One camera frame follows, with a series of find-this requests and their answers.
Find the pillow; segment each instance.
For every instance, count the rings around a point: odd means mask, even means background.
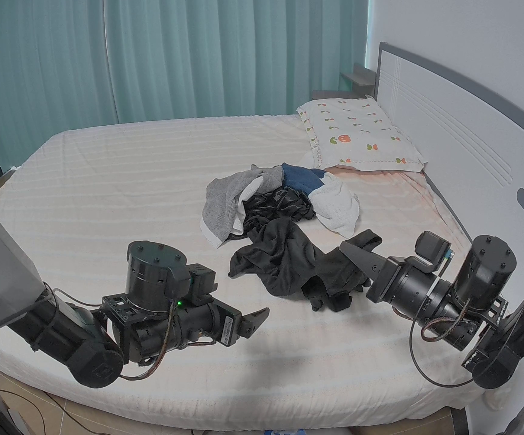
[[[419,172],[427,162],[373,98],[324,98],[296,111],[306,125],[319,169]]]

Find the curtain fold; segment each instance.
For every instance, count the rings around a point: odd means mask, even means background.
[[[68,129],[287,114],[349,86],[367,0],[0,0],[0,163]]]
[[[0,164],[52,135],[117,122],[102,0],[0,0]]]

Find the floor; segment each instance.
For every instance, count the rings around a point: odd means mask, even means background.
[[[0,178],[0,187],[11,177],[12,173],[13,171],[8,172]],[[83,406],[55,395],[48,396],[45,392],[25,385],[1,372],[0,390],[16,393],[33,402],[44,417],[47,435],[86,435],[91,433],[79,426],[77,422],[100,435],[192,435],[190,430],[145,424]],[[41,416],[32,404],[11,393],[1,391],[1,396],[11,409],[22,415],[34,434],[44,433]],[[242,433],[244,435],[263,434],[261,431]],[[349,427],[348,429],[317,429],[309,430],[307,433],[309,435],[454,435],[454,420],[450,409],[443,408],[422,420],[405,419],[394,424]],[[202,435],[202,431],[194,431],[194,435]]]

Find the headboard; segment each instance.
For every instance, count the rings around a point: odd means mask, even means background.
[[[384,42],[375,98],[428,159],[428,181],[468,236],[490,234],[510,245],[518,268],[503,294],[515,308],[524,298],[524,111]]]

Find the mattress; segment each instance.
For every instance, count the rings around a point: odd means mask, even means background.
[[[168,353],[140,382],[86,388],[60,363],[0,330],[0,370],[101,410],[187,429],[260,430],[383,424],[461,408],[481,389],[438,388],[411,362],[409,321],[386,303],[353,294],[339,313],[313,312],[301,296],[269,295],[258,277],[227,276],[248,240],[215,250],[199,221],[208,182],[250,164],[298,163],[309,150],[296,116],[201,118],[70,130],[52,137],[0,190],[0,221],[43,280],[82,301],[125,289],[126,250],[152,240],[182,250],[217,273],[215,297],[244,314],[270,307],[264,325],[237,344]],[[383,238],[382,255],[408,256],[423,230],[453,243],[452,280],[469,242],[419,173],[336,170],[360,200],[356,232]],[[300,227],[324,252],[343,238],[316,219]],[[464,353],[415,338],[423,369],[444,383],[469,376]],[[135,375],[134,364],[124,373]]]

